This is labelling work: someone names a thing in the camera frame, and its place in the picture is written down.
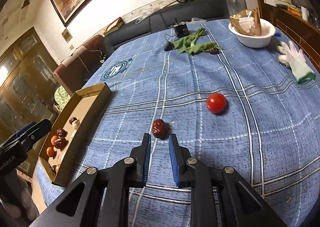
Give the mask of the dried red jujube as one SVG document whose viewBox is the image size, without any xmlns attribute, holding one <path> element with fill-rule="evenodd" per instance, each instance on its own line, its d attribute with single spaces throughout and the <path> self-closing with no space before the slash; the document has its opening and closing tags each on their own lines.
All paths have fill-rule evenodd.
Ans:
<svg viewBox="0 0 320 227">
<path fill-rule="evenodd" d="M 152 125 L 152 133 L 155 138 L 166 139 L 167 125 L 162 119 L 156 119 Z"/>
<path fill-rule="evenodd" d="M 67 136 L 67 131 L 63 128 L 59 128 L 57 129 L 56 134 L 60 138 L 65 138 Z"/>
<path fill-rule="evenodd" d="M 67 140 L 65 137 L 57 137 L 57 139 L 54 141 L 54 146 L 57 149 L 63 149 L 67 144 Z"/>
</svg>

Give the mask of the small orange kumquat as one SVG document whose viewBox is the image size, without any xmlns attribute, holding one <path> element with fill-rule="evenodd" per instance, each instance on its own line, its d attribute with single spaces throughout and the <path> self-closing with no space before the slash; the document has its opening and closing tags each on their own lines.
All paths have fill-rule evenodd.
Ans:
<svg viewBox="0 0 320 227">
<path fill-rule="evenodd" d="M 55 172 L 56 172 L 56 173 L 59 172 L 60 166 L 61 166 L 61 164 L 58 164 L 58 165 L 55 167 Z"/>
</svg>

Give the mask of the red cherry tomato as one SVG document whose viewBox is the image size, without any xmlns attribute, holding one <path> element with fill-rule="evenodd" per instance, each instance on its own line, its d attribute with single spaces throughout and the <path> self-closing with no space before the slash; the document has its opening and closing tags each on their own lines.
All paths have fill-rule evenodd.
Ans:
<svg viewBox="0 0 320 227">
<path fill-rule="evenodd" d="M 206 103 L 211 113 L 220 114 L 227 106 L 227 99 L 221 93 L 212 93 L 208 96 Z"/>
</svg>

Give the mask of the beige peeled fruit chunk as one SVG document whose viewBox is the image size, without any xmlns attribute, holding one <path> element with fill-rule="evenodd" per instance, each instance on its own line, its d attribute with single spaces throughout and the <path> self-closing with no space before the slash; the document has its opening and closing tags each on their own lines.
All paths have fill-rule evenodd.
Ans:
<svg viewBox="0 0 320 227">
<path fill-rule="evenodd" d="M 75 120 L 72 122 L 73 129 L 77 130 L 80 126 L 80 120 Z"/>
</svg>

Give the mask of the green patterned cushion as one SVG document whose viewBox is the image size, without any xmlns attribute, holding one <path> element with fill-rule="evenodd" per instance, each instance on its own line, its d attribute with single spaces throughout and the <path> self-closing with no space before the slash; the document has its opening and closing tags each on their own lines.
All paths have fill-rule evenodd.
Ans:
<svg viewBox="0 0 320 227">
<path fill-rule="evenodd" d="M 67 103 L 69 102 L 71 96 L 67 93 L 63 86 L 59 86 L 54 93 L 54 100 L 57 109 L 61 112 Z"/>
</svg>

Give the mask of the blue plaid tablecloth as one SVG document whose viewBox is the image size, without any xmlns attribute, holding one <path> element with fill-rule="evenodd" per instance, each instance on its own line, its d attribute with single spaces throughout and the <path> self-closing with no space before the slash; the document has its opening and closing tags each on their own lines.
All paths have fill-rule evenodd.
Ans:
<svg viewBox="0 0 320 227">
<path fill-rule="evenodd" d="M 207 36 L 197 42 L 217 42 L 218 55 L 166 52 L 172 30 L 115 50 L 87 82 L 104 82 L 113 94 L 70 179 L 127 157 L 162 119 L 192 156 L 210 167 L 235 168 L 286 225 L 300 226 L 319 196 L 319 79 L 298 84 L 277 60 L 277 38 L 266 48 L 247 48 L 228 23 L 189 26 L 204 28 Z M 227 99 L 220 114 L 207 109 L 212 93 Z"/>
</svg>

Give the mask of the green leafy vegetable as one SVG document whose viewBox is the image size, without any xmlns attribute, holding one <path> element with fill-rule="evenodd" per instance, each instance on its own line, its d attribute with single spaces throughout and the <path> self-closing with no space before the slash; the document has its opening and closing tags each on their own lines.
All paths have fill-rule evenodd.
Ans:
<svg viewBox="0 0 320 227">
<path fill-rule="evenodd" d="M 197 55 L 201 52 L 209 52 L 209 49 L 211 48 L 219 48 L 222 50 L 222 48 L 218 46 L 217 42 L 197 44 L 198 39 L 204 36 L 207 36 L 207 32 L 204 28 L 200 28 L 191 35 L 173 41 L 172 48 L 178 50 L 180 54 L 186 53 L 190 56 Z"/>
</svg>

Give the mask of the small black electronic device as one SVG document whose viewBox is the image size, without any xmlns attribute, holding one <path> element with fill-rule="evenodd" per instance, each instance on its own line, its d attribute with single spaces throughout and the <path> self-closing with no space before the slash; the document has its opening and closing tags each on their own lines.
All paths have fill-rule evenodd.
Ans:
<svg viewBox="0 0 320 227">
<path fill-rule="evenodd" d="M 175 19 L 175 24 L 173 25 L 175 35 L 178 38 L 183 38 L 189 35 L 189 30 L 186 22 L 179 22 Z"/>
</svg>

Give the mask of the red flat box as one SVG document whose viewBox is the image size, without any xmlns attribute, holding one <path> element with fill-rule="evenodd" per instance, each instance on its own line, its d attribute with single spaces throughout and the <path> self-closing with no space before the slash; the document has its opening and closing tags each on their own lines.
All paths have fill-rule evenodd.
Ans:
<svg viewBox="0 0 320 227">
<path fill-rule="evenodd" d="M 121 17 L 117 18 L 116 20 L 114 20 L 112 23 L 110 23 L 103 32 L 103 35 L 108 35 L 111 32 L 116 31 L 117 29 L 119 29 L 122 25 L 124 24 L 123 19 Z"/>
</svg>

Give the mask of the crumpled brown plastic wrapper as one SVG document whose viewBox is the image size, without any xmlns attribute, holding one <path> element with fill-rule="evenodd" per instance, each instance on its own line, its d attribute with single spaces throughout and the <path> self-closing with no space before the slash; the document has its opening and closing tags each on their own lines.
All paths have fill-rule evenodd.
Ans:
<svg viewBox="0 0 320 227">
<path fill-rule="evenodd" d="M 246 36 L 261 36 L 260 11 L 258 8 L 245 9 L 230 16 L 229 21 L 238 33 Z"/>
</svg>

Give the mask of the white work glove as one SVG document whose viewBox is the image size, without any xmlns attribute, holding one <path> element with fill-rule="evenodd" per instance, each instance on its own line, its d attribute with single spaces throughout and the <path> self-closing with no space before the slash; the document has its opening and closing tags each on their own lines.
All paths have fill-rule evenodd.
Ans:
<svg viewBox="0 0 320 227">
<path fill-rule="evenodd" d="M 298 84 L 310 81 L 316 78 L 314 71 L 306 63 L 303 50 L 297 50 L 293 42 L 280 42 L 277 46 L 280 55 L 278 61 L 291 69 L 291 72 Z"/>
</svg>

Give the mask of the black leather sofa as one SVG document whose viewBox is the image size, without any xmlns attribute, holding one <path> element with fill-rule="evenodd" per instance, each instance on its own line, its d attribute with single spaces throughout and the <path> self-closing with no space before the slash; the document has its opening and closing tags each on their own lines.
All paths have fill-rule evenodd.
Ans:
<svg viewBox="0 0 320 227">
<path fill-rule="evenodd" d="M 105 55 L 110 56 L 125 43 L 170 29 L 176 22 L 190 22 L 192 18 L 226 19 L 246 8 L 246 0 L 181 0 L 156 11 L 138 24 L 133 20 L 106 35 L 103 40 Z"/>
</svg>

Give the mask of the white plastic bowl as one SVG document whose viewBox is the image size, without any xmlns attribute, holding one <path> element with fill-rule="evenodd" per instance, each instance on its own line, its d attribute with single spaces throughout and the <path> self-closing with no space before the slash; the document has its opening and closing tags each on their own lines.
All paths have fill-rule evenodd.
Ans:
<svg viewBox="0 0 320 227">
<path fill-rule="evenodd" d="M 260 19 L 260 28 L 258 28 L 252 17 L 240 18 L 238 26 L 229 23 L 228 29 L 240 43 L 254 49 L 268 46 L 276 33 L 276 28 L 270 22 Z"/>
</svg>

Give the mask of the white cup on sideboard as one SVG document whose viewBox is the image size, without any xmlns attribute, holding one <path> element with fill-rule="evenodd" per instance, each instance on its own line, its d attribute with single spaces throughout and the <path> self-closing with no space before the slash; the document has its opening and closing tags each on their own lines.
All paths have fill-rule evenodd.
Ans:
<svg viewBox="0 0 320 227">
<path fill-rule="evenodd" d="M 301 6 L 301 13 L 302 13 L 302 19 L 305 22 L 308 22 L 309 12 L 308 12 L 307 8 L 304 6 Z"/>
</svg>

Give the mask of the wooden sideboard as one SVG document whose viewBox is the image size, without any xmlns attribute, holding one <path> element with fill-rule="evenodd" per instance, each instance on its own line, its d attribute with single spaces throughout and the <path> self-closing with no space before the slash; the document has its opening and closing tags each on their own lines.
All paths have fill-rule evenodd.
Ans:
<svg viewBox="0 0 320 227">
<path fill-rule="evenodd" d="M 285 32 L 297 43 L 312 65 L 319 70 L 319 30 L 293 13 L 258 0 L 260 16 Z"/>
</svg>

